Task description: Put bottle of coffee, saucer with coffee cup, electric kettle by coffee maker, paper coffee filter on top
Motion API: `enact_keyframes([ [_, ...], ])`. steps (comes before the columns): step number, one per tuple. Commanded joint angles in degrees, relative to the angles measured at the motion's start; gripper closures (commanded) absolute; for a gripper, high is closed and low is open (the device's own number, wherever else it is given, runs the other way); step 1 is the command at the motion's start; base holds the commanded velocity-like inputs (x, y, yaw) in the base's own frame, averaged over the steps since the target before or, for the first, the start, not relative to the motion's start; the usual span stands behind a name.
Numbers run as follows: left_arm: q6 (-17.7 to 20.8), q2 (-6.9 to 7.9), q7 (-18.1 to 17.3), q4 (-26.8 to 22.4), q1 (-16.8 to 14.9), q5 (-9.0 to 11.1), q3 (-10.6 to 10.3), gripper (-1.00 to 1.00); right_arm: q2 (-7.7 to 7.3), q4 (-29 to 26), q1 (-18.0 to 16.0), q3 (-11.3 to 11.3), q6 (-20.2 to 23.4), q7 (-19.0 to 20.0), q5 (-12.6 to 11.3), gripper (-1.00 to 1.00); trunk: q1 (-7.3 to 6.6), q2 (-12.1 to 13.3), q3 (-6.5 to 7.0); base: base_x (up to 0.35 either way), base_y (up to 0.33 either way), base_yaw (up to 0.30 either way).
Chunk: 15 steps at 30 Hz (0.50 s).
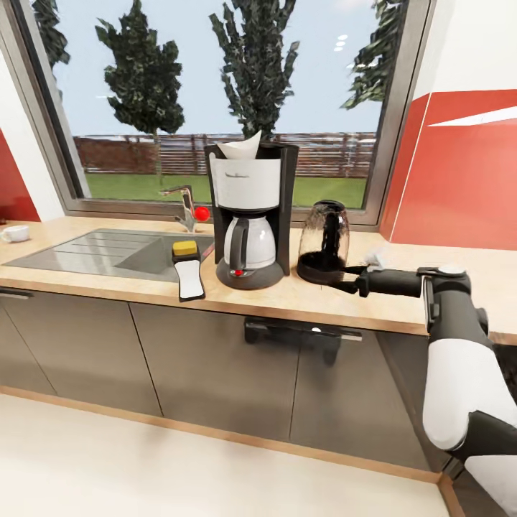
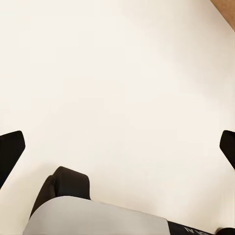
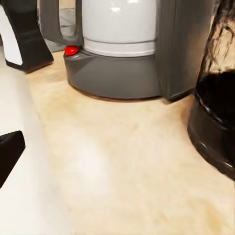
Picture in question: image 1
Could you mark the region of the paper coffee filter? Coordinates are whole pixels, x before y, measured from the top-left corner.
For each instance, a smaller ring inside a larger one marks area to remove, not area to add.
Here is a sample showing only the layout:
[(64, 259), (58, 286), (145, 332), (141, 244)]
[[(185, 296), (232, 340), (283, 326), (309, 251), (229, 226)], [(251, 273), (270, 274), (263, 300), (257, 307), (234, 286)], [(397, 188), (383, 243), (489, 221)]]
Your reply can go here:
[(216, 144), (222, 149), (222, 152), (228, 159), (255, 159), (257, 149), (259, 149), (259, 142), (261, 141), (260, 138), (261, 132), (258, 132), (249, 140), (232, 141), (228, 143), (219, 143), (219, 141), (217, 141)]

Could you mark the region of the electric kettle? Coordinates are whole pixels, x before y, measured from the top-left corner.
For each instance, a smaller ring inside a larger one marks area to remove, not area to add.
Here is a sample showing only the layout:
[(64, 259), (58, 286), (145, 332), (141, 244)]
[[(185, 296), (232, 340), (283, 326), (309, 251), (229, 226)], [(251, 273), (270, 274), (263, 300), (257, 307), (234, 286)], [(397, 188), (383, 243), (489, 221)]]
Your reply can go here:
[(343, 203), (334, 200), (315, 203), (302, 229), (297, 274), (319, 285), (344, 279), (345, 272), (339, 270), (347, 264), (349, 231)]

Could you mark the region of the bottle of coffee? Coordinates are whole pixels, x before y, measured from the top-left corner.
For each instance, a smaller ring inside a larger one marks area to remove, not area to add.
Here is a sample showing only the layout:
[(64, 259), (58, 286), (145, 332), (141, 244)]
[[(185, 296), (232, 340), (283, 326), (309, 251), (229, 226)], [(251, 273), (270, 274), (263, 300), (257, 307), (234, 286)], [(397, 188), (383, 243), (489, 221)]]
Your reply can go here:
[(207, 299), (200, 278), (201, 253), (195, 241), (180, 241), (172, 249), (172, 263), (179, 277), (180, 303)]

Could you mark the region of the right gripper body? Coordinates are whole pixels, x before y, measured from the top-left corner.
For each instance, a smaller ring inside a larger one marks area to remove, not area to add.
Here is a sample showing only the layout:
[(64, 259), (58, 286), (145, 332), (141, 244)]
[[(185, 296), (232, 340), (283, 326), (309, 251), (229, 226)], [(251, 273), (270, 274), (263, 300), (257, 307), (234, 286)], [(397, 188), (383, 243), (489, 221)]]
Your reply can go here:
[(359, 296), (367, 297), (370, 292), (400, 295), (400, 273), (400, 269), (383, 269), (382, 271), (374, 269), (372, 272), (368, 272), (367, 266), (359, 276)]

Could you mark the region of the coffee cup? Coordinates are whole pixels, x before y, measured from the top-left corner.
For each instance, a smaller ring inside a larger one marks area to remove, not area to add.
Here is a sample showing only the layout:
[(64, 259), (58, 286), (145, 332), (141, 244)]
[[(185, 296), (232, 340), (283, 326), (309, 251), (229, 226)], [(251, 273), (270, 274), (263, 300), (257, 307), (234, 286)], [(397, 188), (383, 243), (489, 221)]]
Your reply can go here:
[(7, 241), (25, 242), (29, 239), (29, 226), (20, 225), (6, 228), (3, 234)]

